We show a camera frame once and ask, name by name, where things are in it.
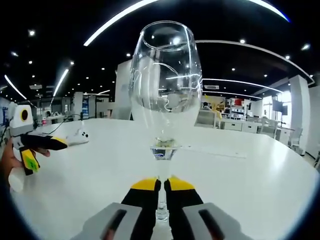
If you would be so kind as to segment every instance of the white table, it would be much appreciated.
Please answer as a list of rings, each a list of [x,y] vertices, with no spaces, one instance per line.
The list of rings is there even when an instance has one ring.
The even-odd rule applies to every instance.
[[[39,156],[40,171],[27,177],[22,193],[11,193],[41,239],[72,238],[88,218],[121,202],[133,183],[154,175],[156,161],[140,141],[144,132],[136,122],[84,123],[89,143],[52,152],[51,158]],[[55,135],[79,127],[79,121],[66,122]],[[180,139],[193,150],[177,151],[172,173],[192,183],[205,203],[214,203],[236,219],[254,240],[285,237],[312,201],[318,172],[266,135],[191,127]]]

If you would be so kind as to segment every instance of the white pillar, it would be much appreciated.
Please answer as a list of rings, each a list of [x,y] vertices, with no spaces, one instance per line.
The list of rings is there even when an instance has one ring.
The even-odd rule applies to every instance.
[[[291,128],[302,128],[299,147],[302,155],[306,152],[310,126],[310,95],[308,82],[300,75],[289,79],[291,84]]]
[[[73,95],[73,112],[74,114],[78,114],[74,116],[74,120],[80,119],[80,114],[82,112],[82,101],[83,101],[84,94],[81,91],[76,91]]]

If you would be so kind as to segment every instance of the white device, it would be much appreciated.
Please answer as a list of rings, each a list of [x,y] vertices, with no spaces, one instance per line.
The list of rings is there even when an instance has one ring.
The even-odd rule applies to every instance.
[[[68,135],[66,137],[66,142],[68,146],[74,146],[79,144],[86,144],[89,142],[89,134],[85,129],[84,121],[81,121],[81,127],[73,135]]]

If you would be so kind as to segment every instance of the person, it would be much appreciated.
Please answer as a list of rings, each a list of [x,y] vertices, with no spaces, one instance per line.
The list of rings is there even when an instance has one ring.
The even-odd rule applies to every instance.
[[[202,109],[211,111],[211,109],[210,109],[210,107],[209,107],[209,105],[208,105],[208,103],[206,101],[203,103],[203,108]]]
[[[32,153],[34,156],[36,156],[36,152],[44,155],[45,157],[50,157],[50,151],[47,149],[38,148],[38,149],[32,150]],[[22,167],[23,167],[22,162],[16,159],[14,155],[12,138],[10,138],[4,147],[1,161],[0,161],[0,170],[2,171],[2,176],[4,178],[4,181],[8,186],[9,186],[8,178],[12,168],[22,168]]]

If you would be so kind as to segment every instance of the white chair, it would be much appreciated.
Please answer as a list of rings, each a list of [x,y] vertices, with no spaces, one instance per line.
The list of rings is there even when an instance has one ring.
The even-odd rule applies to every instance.
[[[269,137],[274,139],[276,137],[278,121],[262,118],[261,122],[262,122],[262,127],[259,133],[268,135]]]
[[[299,148],[302,131],[303,129],[301,127],[297,127],[290,135],[288,146],[294,151]]]

